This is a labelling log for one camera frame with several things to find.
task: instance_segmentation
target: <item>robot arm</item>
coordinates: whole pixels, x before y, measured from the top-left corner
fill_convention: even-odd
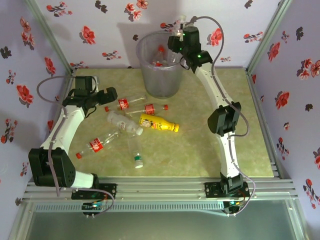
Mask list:
[[[50,145],[52,145],[51,158],[59,187],[99,188],[98,176],[76,171],[68,156],[72,139],[89,109],[95,108],[96,105],[113,102],[118,97],[113,87],[107,88],[107,93],[104,93],[104,90],[99,91],[96,87],[97,80],[93,81],[92,78],[91,76],[75,77],[75,89],[71,90],[62,102],[66,109],[66,115],[62,110],[45,142],[40,148],[33,148],[29,152],[28,158],[35,185],[55,186],[48,156]]]
[[[237,110],[241,110],[239,102],[233,102],[222,86],[216,71],[212,73],[213,60],[207,51],[201,50],[199,30],[195,26],[180,26],[179,34],[169,37],[168,48],[175,53],[181,53],[186,64],[203,84],[214,109],[208,118],[208,126],[219,141],[221,152],[221,182],[220,187],[224,194],[231,193],[243,187],[243,176],[237,168],[238,161],[233,133],[239,119]]]

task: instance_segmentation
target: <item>red bottle label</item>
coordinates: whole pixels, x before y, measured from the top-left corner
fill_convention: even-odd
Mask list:
[[[161,67],[161,66],[163,66],[163,64],[160,63],[160,62],[155,62],[154,65],[155,65],[156,67]]]
[[[126,98],[121,98],[118,100],[118,102],[121,110],[127,109],[129,107],[129,103]]]
[[[145,113],[149,115],[155,115],[155,108],[153,104],[144,105]]]
[[[99,141],[98,138],[96,138],[95,140],[90,142],[90,145],[92,147],[92,150],[96,153],[99,152],[101,149],[104,148],[104,146],[102,146],[101,142]]]

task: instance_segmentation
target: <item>cable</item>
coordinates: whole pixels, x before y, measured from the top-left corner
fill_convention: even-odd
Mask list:
[[[108,210],[110,210],[110,209],[113,207],[113,205],[114,205],[114,203],[115,203],[115,198],[114,198],[114,196],[112,196],[112,194],[111,194],[110,192],[107,192],[107,191],[105,191],[105,190],[101,190],[101,189],[92,189],[92,188],[79,188],[78,190],[80,190],[80,191],[94,191],[94,192],[101,192],[101,193],[104,193],[104,194],[106,194],[106,195],[108,195],[108,196],[110,196],[110,197],[111,197],[111,199],[112,199],[112,203],[111,203],[111,205],[110,205],[109,207],[107,207],[107,202],[106,202],[106,203],[105,203],[105,210],[103,210],[103,211],[101,211],[101,212],[99,212],[99,213],[95,214],[95,216],[98,216],[98,215],[100,215],[100,214],[103,214],[103,213],[107,212]]]
[[[245,175],[241,170],[240,168],[236,165],[235,163],[235,160],[234,160],[234,157],[233,157],[233,154],[232,154],[232,148],[231,148],[231,137],[245,137],[249,134],[249,131],[250,131],[250,126],[249,126],[249,122],[248,120],[246,119],[246,117],[242,114],[242,112],[240,112],[236,107],[234,107],[228,100],[227,100],[227,97],[225,95],[225,93],[222,91],[219,83],[218,83],[218,80],[216,79],[216,76],[214,74],[215,72],[215,63],[216,61],[218,60],[223,48],[224,48],[224,44],[225,44],[225,36],[224,36],[224,31],[222,29],[222,26],[220,25],[220,23],[215,20],[214,18],[210,17],[210,16],[200,16],[200,17],[197,17],[197,16],[193,16],[190,20],[190,22],[186,23],[185,25],[189,25],[189,24],[193,24],[195,23],[197,20],[199,19],[209,19],[213,22],[215,22],[215,24],[218,25],[218,27],[220,28],[220,31],[221,31],[221,34],[222,34],[222,42],[221,42],[221,47],[220,47],[220,50],[218,52],[218,54],[216,55],[215,59],[213,60],[213,63],[212,63],[212,67],[211,67],[211,75],[212,75],[212,78],[214,80],[214,83],[216,84],[216,86],[218,87],[219,89],[219,92],[220,94],[222,95],[223,97],[223,100],[233,109],[235,110],[244,120],[245,124],[246,124],[246,132],[244,134],[232,134],[232,135],[229,135],[228,137],[228,143],[229,143],[229,151],[230,151],[230,156],[231,156],[231,160],[232,160],[232,163],[234,165],[234,167],[237,169],[237,171],[242,175],[244,176],[246,179],[248,179],[249,181],[252,182],[253,184],[253,190],[252,190],[252,193],[250,195],[250,197],[248,198],[247,202],[243,205],[243,207],[237,212],[235,213],[236,214],[239,214],[241,213],[245,208],[246,206],[248,205],[249,201],[251,200],[252,196],[255,194],[255,191],[256,191],[256,183],[250,178],[248,177],[247,175]]]
[[[64,79],[74,79],[76,78],[76,76],[52,76],[52,77],[48,77],[44,80],[42,80],[37,86],[36,86],[36,93],[38,94],[38,96],[45,102],[48,102],[48,103],[51,103],[51,104],[56,104],[58,106],[60,106],[63,110],[63,117],[62,117],[62,120],[61,122],[59,123],[58,127],[56,128],[56,130],[54,131],[53,135],[52,135],[52,139],[51,139],[51,142],[49,144],[49,148],[48,148],[48,162],[49,162],[49,167],[50,167],[50,170],[51,170],[51,173],[52,173],[52,178],[53,178],[53,181],[54,181],[54,186],[55,186],[55,190],[56,190],[56,195],[58,197],[60,197],[60,188],[59,188],[59,183],[58,183],[58,179],[57,179],[57,174],[56,174],[56,171],[55,171],[55,168],[54,168],[54,162],[53,162],[53,159],[52,159],[52,156],[51,156],[51,153],[52,153],[52,148],[53,148],[53,144],[54,144],[54,141],[56,140],[56,137],[57,137],[57,134],[59,132],[59,130],[61,129],[62,125],[64,124],[65,120],[66,120],[66,116],[67,116],[67,109],[65,106],[63,106],[61,103],[57,102],[57,101],[51,101],[49,99],[46,99],[45,97],[43,97],[39,91],[39,88],[40,86],[49,81],[49,80],[52,80],[52,79],[57,79],[57,78],[64,78]],[[97,81],[96,79],[92,76],[92,79],[94,80],[95,82],[95,87],[94,87],[94,90],[91,91],[89,94],[93,94],[96,89],[97,89]],[[111,199],[112,199],[112,203],[111,205],[104,211],[102,212],[99,212],[96,214],[97,215],[100,215],[100,214],[103,214],[105,213],[106,211],[108,211],[113,205],[114,205],[114,202],[115,202],[115,198],[112,196],[111,193],[105,191],[105,190],[101,190],[101,189],[94,189],[94,188],[79,188],[79,190],[81,191],[92,191],[92,192],[101,192],[101,193],[105,193],[106,195],[110,196]]]

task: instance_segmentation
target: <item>plastic bottle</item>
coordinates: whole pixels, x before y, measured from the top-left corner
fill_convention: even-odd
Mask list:
[[[137,135],[130,135],[128,137],[128,148],[130,155],[134,159],[134,167],[140,169],[144,166],[141,156],[141,144]]]
[[[131,134],[141,135],[144,131],[144,129],[139,127],[139,125],[134,121],[130,120],[126,116],[117,114],[115,111],[109,112],[106,120],[108,123],[111,123]]]
[[[159,116],[152,116],[144,113],[140,116],[139,124],[143,127],[157,130],[179,131],[179,124],[168,122]]]
[[[183,41],[183,26],[184,26],[184,23],[186,22],[186,16],[185,15],[181,15],[179,17],[179,20],[177,21],[177,23],[174,25],[174,28],[172,30],[172,36],[175,36],[175,37],[180,37],[180,41],[182,42]],[[175,64],[179,61],[178,59],[178,53],[174,52],[174,51],[171,51],[169,50],[168,52],[168,57],[167,57],[167,62],[168,64]]]
[[[167,61],[164,59],[165,48],[162,45],[158,46],[158,52],[152,59],[152,65],[155,67],[164,67],[167,65]]]
[[[118,98],[117,101],[114,101],[113,103],[108,104],[104,107],[104,110],[106,112],[109,111],[117,111],[117,110],[124,110],[129,108],[129,106],[136,104],[136,103],[142,103],[147,99],[147,95],[145,93],[139,94],[139,95],[132,95],[127,96],[123,98]]]
[[[76,153],[75,155],[78,159],[81,159],[83,157],[87,157],[89,155],[97,153],[102,149],[109,149],[111,147],[110,143],[117,139],[120,135],[121,132],[119,130],[114,130],[105,133],[104,135],[101,135],[93,139],[91,142],[87,143],[82,148],[82,150]]]
[[[126,110],[124,110],[124,113],[127,115],[133,115],[133,114],[149,114],[149,115],[155,115],[155,113],[159,113],[162,110],[168,110],[168,105],[160,105],[160,104],[146,104],[146,105],[140,105],[140,106],[133,106]]]

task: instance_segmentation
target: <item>glass panel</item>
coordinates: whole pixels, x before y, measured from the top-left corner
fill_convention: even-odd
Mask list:
[[[293,240],[284,200],[252,201],[236,217],[203,212],[109,212],[33,215],[28,240]]]

